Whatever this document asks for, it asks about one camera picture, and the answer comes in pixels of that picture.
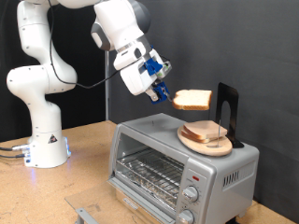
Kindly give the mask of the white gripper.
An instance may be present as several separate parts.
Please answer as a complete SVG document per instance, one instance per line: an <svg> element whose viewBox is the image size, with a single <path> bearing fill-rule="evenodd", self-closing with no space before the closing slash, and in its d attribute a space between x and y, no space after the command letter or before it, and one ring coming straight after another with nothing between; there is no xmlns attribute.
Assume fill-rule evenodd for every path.
<svg viewBox="0 0 299 224"><path fill-rule="evenodd" d="M152 102L159 100L158 94L151 87L151 84L157 77L149 74L141 60L123 68L121 70L121 78L131 94L138 95L146 92Z"/></svg>

